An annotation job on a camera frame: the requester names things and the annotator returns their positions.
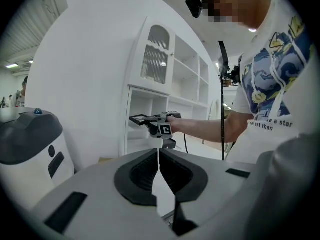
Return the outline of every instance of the white wall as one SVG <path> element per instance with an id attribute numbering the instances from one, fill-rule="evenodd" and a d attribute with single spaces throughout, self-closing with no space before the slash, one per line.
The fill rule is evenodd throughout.
<path id="1" fill-rule="evenodd" d="M 97 163 L 99 157 L 119 156 L 123 82 L 147 16 L 170 27 L 200 54 L 217 87 L 210 87 L 210 99 L 220 97 L 220 82 L 205 47 L 162 0 L 72 1 L 37 50 L 26 106 L 58 116 L 77 169 Z"/>
<path id="2" fill-rule="evenodd" d="M 17 90 L 22 90 L 22 87 L 17 89 L 17 78 L 7 69 L 0 68 L 0 102 L 2 98 L 9 98 L 14 95 Z"/>

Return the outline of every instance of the white shelf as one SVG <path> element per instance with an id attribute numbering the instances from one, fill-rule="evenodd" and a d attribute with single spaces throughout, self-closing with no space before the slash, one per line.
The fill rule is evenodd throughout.
<path id="1" fill-rule="evenodd" d="M 127 145 L 128 154 L 152 149 L 150 140 L 148 138 L 129 139 Z"/>
<path id="2" fill-rule="evenodd" d="M 200 57 L 200 77 L 209 83 L 209 66 L 204 60 Z"/>
<path id="3" fill-rule="evenodd" d="M 143 132 L 145 131 L 145 129 L 147 129 L 144 125 L 137 125 L 132 121 L 129 121 L 128 123 L 128 131 L 129 132 Z"/>
<path id="4" fill-rule="evenodd" d="M 169 100 L 167 111 L 178 112 L 181 114 L 183 119 L 192 119 L 193 106 L 176 103 Z"/>
<path id="5" fill-rule="evenodd" d="M 200 108 L 205 108 L 205 109 L 208 108 L 207 104 L 193 102 L 191 100 L 177 97 L 177 96 L 169 96 L 169 102 L 178 103 L 178 104 L 185 105 L 185 106 L 194 106 L 194 107 L 200 107 Z"/>
<path id="6" fill-rule="evenodd" d="M 201 83 L 209 85 L 209 83 L 200 76 L 200 85 Z"/>
<path id="7" fill-rule="evenodd" d="M 182 62 L 184 65 L 192 69 L 199 74 L 199 56 L 197 52 L 192 49 L 186 42 L 184 42 L 179 36 L 175 37 L 175 51 L 174 57 Z"/>
<path id="8" fill-rule="evenodd" d="M 174 58 L 173 75 L 179 80 L 187 80 L 194 76 L 198 76 L 196 72 L 176 58 Z"/>

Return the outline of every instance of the graphic t-shirt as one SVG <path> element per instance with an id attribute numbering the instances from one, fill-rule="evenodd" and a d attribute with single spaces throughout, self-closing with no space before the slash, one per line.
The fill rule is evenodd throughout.
<path id="1" fill-rule="evenodd" d="M 242 56 L 241 86 L 232 106 L 236 112 L 253 114 L 254 120 L 248 121 L 228 161 L 256 163 L 261 153 L 299 134 L 283 96 L 315 52 L 305 24 L 289 2 L 271 0 L 250 51 Z"/>

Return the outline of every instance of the white cabinet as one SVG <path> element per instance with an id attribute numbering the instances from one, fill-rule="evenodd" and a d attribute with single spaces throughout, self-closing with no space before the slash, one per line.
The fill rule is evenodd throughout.
<path id="1" fill-rule="evenodd" d="M 147 17 L 128 64 L 128 84 L 170 94 L 174 68 L 175 33 Z"/>
<path id="2" fill-rule="evenodd" d="M 208 120 L 209 67 L 199 54 L 172 30 L 148 17 L 128 61 L 123 91 L 123 132 L 120 155 L 162 148 L 146 126 L 130 116 L 153 116 L 176 111 L 182 118 Z"/>
<path id="3" fill-rule="evenodd" d="M 158 115 L 166 111 L 168 96 L 148 90 L 130 87 L 127 117 L 125 124 L 124 155 L 147 149 L 161 148 L 163 140 L 152 138 L 145 125 L 138 126 L 129 120 L 129 117 L 137 115 Z"/>

